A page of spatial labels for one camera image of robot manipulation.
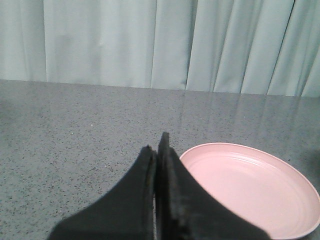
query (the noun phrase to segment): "white curtain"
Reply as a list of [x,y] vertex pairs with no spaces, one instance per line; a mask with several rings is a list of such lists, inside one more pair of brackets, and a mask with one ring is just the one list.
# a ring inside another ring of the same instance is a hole
[[320,0],[0,0],[0,79],[320,97]]

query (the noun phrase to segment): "speckled countertop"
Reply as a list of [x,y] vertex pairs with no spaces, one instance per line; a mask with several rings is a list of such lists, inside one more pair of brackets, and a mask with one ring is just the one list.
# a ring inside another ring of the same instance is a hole
[[320,192],[319,98],[0,80],[0,239],[45,239],[163,131],[179,155],[209,142],[268,152]]

